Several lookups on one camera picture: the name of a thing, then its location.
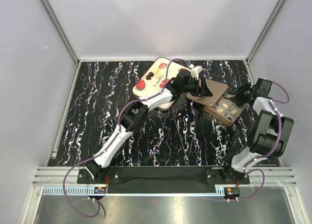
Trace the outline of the brown tin lid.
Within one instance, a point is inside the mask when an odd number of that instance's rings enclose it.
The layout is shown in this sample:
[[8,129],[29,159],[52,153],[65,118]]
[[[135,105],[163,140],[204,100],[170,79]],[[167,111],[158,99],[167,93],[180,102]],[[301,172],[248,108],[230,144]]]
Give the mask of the brown tin lid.
[[213,80],[205,79],[206,85],[202,91],[203,96],[187,94],[187,98],[204,106],[212,107],[216,104],[228,89],[228,85]]

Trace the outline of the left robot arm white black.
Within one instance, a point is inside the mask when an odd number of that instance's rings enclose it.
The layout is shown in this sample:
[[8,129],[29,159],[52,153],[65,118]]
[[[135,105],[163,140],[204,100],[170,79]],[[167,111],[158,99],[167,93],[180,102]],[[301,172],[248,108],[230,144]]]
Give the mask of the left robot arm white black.
[[110,165],[113,156],[134,131],[144,125],[151,110],[176,101],[183,93],[190,93],[195,97],[211,97],[213,94],[207,87],[205,78],[200,77],[202,71],[201,66],[196,66],[191,70],[181,70],[160,91],[127,103],[119,113],[117,126],[112,135],[98,153],[86,162],[85,168],[88,171],[88,177],[94,183],[104,180],[104,168]]

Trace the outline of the black metal tongs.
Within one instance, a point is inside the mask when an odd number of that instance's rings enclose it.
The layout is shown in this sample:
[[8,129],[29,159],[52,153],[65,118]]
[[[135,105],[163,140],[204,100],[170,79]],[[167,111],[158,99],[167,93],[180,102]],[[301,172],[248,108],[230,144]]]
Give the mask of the black metal tongs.
[[174,112],[173,120],[175,123],[179,141],[181,143],[184,161],[187,165],[189,165],[195,138],[197,115],[194,118],[191,118],[188,114],[184,115],[181,112]]

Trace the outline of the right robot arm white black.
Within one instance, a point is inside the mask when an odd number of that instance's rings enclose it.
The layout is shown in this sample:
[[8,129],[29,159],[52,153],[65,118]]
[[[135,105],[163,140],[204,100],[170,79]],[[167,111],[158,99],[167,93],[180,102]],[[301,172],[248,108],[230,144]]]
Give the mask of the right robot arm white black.
[[[272,84],[280,87],[287,100],[280,101],[269,97]],[[287,104],[290,96],[280,84],[259,78],[255,85],[247,83],[227,92],[228,97],[238,105],[249,104],[257,113],[257,121],[248,137],[247,146],[239,154],[227,160],[221,171],[221,178],[226,183],[238,182],[253,171],[257,163],[269,157],[283,155],[294,120],[283,115],[276,103]]]

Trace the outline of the brown tin box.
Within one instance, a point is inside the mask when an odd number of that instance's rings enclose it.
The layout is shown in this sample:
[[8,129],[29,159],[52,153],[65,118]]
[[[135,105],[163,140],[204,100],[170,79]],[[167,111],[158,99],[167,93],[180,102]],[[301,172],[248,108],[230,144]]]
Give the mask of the brown tin box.
[[235,100],[234,95],[224,93],[215,104],[204,106],[203,110],[229,127],[239,118],[246,106],[247,103],[240,106]]

